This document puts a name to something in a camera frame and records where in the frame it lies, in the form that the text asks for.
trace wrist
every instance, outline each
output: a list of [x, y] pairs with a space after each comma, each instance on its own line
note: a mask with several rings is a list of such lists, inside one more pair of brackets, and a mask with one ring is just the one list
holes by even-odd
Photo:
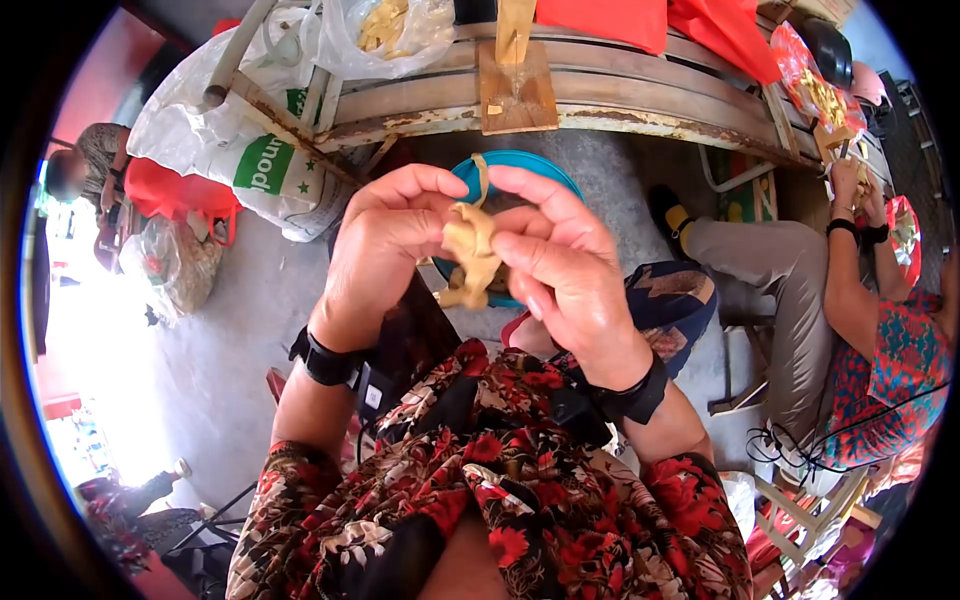
[[375, 346], [382, 324], [383, 315], [361, 315], [323, 296], [310, 314], [307, 331], [324, 348], [347, 353]]
[[575, 355], [590, 385], [615, 392], [634, 387], [653, 364], [653, 350], [633, 322], [614, 340], [605, 339], [602, 349]]

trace black cable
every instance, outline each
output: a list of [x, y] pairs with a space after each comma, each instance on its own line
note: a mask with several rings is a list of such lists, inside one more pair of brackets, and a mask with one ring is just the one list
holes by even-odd
[[368, 420], [364, 423], [363, 427], [360, 427], [360, 433], [357, 434], [357, 441], [353, 444], [353, 447], [356, 448], [356, 459], [357, 466], [360, 466], [360, 449], [363, 447], [363, 434], [370, 430], [371, 425], [373, 425], [373, 419]]
[[[920, 394], [915, 394], [915, 395], [909, 397], [908, 399], [904, 400], [903, 402], [900, 402], [900, 403], [898, 403], [898, 404], [895, 404], [894, 406], [890, 406], [890, 407], [888, 407], [886, 410], [884, 410], [884, 411], [882, 411], [882, 412], [880, 412], [880, 413], [877, 413], [876, 415], [872, 415], [872, 416], [870, 416], [870, 417], [868, 417], [868, 418], [866, 418], [866, 419], [859, 420], [859, 421], [857, 421], [857, 422], [855, 422], [855, 423], [851, 423], [850, 425], [847, 425], [846, 427], [841, 427], [840, 429], [837, 429], [836, 431], [832, 431], [832, 432], [830, 432], [830, 433], [827, 433], [823, 438], [821, 438], [820, 440], [814, 441], [814, 443], [810, 445], [810, 451], [809, 451], [809, 452], [806, 451], [806, 450], [804, 450], [804, 449], [802, 449], [801, 446], [797, 443], [797, 440], [790, 434], [790, 432], [787, 431], [786, 428], [784, 428], [784, 427], [783, 427], [782, 425], [780, 425], [779, 423], [771, 423], [771, 425], [770, 425], [769, 428], [768, 428], [768, 427], [752, 427], [752, 428], [750, 428], [750, 429], [747, 430], [747, 434], [749, 435], [751, 432], [754, 432], [754, 431], [757, 432], [757, 433], [756, 433], [753, 437], [751, 437], [751, 438], [749, 438], [749, 439], [747, 440], [747, 447], [746, 447], [747, 456], [750, 457], [751, 460], [757, 461], [758, 463], [775, 463], [777, 460], [783, 460], [787, 465], [789, 465], [789, 466], [792, 467], [792, 468], [796, 468], [796, 469], [803, 468], [804, 466], [812, 466], [812, 467], [815, 467], [815, 468], [820, 468], [820, 469], [822, 469], [822, 470], [828, 470], [828, 471], [833, 472], [833, 473], [841, 473], [841, 474], [842, 474], [842, 473], [846, 473], [847, 471], [853, 470], [853, 469], [855, 469], [855, 468], [864, 467], [864, 466], [866, 466], [866, 465], [872, 465], [873, 463], [879, 462], [879, 461], [881, 461], [881, 460], [886, 460], [886, 459], [877, 459], [876, 461], [872, 461], [871, 463], [866, 463], [865, 465], [857, 465], [856, 467], [844, 468], [844, 469], [842, 469], [842, 470], [838, 470], [838, 469], [835, 469], [835, 468], [827, 467], [827, 466], [823, 465], [822, 463], [818, 462], [819, 459], [820, 459], [820, 457], [823, 456], [823, 452], [822, 452], [822, 451], [816, 456], [816, 458], [813, 457], [813, 454], [812, 454], [812, 453], [813, 453], [813, 450], [814, 450], [818, 445], [824, 444], [824, 443], [825, 443], [827, 440], [829, 440], [830, 438], [832, 438], [832, 437], [834, 437], [834, 436], [837, 436], [837, 435], [839, 435], [839, 434], [841, 434], [841, 433], [843, 433], [843, 432], [845, 432], [845, 431], [848, 431], [848, 430], [850, 430], [850, 429], [853, 429], [853, 428], [855, 428], [855, 427], [859, 427], [860, 425], [862, 425], [863, 423], [865, 423], [865, 422], [867, 422], [867, 421], [879, 419], [879, 418], [883, 417], [884, 415], [887, 415], [887, 414], [890, 413], [891, 411], [895, 411], [895, 410], [899, 409], [901, 406], [905, 405], [906, 403], [912, 402], [912, 401], [916, 400], [917, 398], [920, 398], [920, 397], [923, 397], [923, 396], [929, 396], [929, 395], [931, 395], [931, 394], [935, 394], [935, 393], [939, 392], [940, 390], [943, 390], [944, 388], [946, 388], [946, 386], [948, 386], [948, 385], [950, 384], [950, 381], [951, 381], [951, 380], [947, 380], [947, 381], [945, 381], [944, 383], [942, 383], [942, 384], [940, 384], [940, 385], [938, 385], [938, 386], [936, 386], [936, 387], [934, 387], [934, 388], [932, 388], [932, 389], [930, 389], [930, 390], [927, 390], [926, 392], [922, 392], [922, 393], [920, 393]], [[780, 442], [780, 439], [778, 438], [778, 435], [775, 435], [775, 432], [774, 432], [775, 428], [776, 428], [777, 430], [779, 430], [778, 433], [779, 433], [779, 432], [782, 432], [782, 433], [783, 433], [783, 435], [787, 438], [787, 440], [789, 440], [790, 443], [792, 443], [792, 444], [794, 445], [794, 448], [796, 449], [797, 453], [800, 454], [801, 458], [803, 458], [803, 461], [802, 461], [799, 465], [794, 465], [793, 463], [791, 463], [790, 461], [788, 461], [785, 456], [783, 456], [783, 453], [780, 451], [780, 449], [782, 448], [783, 444]], [[750, 444], [751, 444], [753, 441], [755, 441], [755, 440], [770, 440], [770, 441], [772, 441], [772, 442], [773, 442], [773, 445], [774, 445], [774, 449], [776, 450], [776, 452], [777, 452], [777, 454], [778, 454], [779, 456], [770, 457], [770, 456], [767, 456], [765, 453], [761, 452], [761, 454], [763, 455], [763, 458], [762, 458], [762, 459], [758, 459], [756, 456], [754, 456], [754, 455], [751, 454], [751, 452], [750, 452]], [[810, 472], [811, 472], [811, 471], [808, 471], [807, 474], [804, 475], [804, 479], [801, 481], [801, 485], [805, 482], [806, 476], [809, 475]], [[816, 478], [816, 471], [814, 470], [814, 471], [812, 471], [812, 472], [814, 473], [813, 476], [814, 476], [814, 479], [815, 479], [815, 478]]]

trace hand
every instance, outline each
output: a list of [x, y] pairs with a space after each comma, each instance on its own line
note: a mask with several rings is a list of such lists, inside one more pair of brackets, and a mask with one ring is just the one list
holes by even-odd
[[100, 193], [100, 209], [104, 211], [104, 214], [109, 213], [110, 209], [113, 207], [113, 204], [116, 202], [113, 197], [113, 185], [113, 175], [107, 175], [107, 182], [104, 185], [104, 190]]
[[335, 352], [370, 348], [383, 316], [410, 285], [421, 256], [440, 248], [444, 219], [468, 188], [438, 167], [410, 164], [353, 195], [309, 330]]
[[540, 209], [497, 215], [492, 247], [511, 267], [511, 294], [576, 356], [589, 383], [617, 391], [634, 386], [653, 354], [634, 327], [610, 232], [553, 180], [492, 166], [490, 181]]
[[830, 167], [830, 185], [833, 187], [833, 204], [830, 212], [834, 218], [853, 220], [853, 198], [859, 184], [856, 156], [838, 158]]
[[872, 228], [881, 228], [887, 224], [887, 210], [883, 201], [883, 188], [876, 182], [876, 177], [871, 169], [867, 169], [867, 181], [870, 183], [870, 196], [863, 205], [863, 209], [867, 213], [867, 224]]

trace red bag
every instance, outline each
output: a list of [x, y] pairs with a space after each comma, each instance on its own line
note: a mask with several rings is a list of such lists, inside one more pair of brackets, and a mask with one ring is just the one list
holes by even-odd
[[537, 22], [619, 39], [650, 54], [663, 54], [666, 12], [666, 0], [539, 0]]
[[185, 221], [186, 213], [195, 210], [206, 218], [211, 234], [215, 218], [228, 221], [226, 244], [213, 238], [223, 246], [233, 243], [236, 213], [243, 210], [228, 185], [199, 175], [184, 177], [149, 158], [131, 158], [124, 177], [124, 195], [147, 218], [161, 214], [171, 221]]
[[761, 84], [780, 79], [780, 69], [756, 27], [756, 0], [673, 0], [667, 23], [740, 67]]

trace floral dress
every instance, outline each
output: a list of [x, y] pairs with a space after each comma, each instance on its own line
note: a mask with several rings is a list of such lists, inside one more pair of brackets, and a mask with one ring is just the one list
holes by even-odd
[[470, 340], [377, 424], [342, 476], [303, 444], [271, 448], [227, 598], [416, 597], [478, 511], [517, 598], [751, 598], [743, 539], [713, 466], [686, 454], [642, 481], [548, 418], [555, 366]]

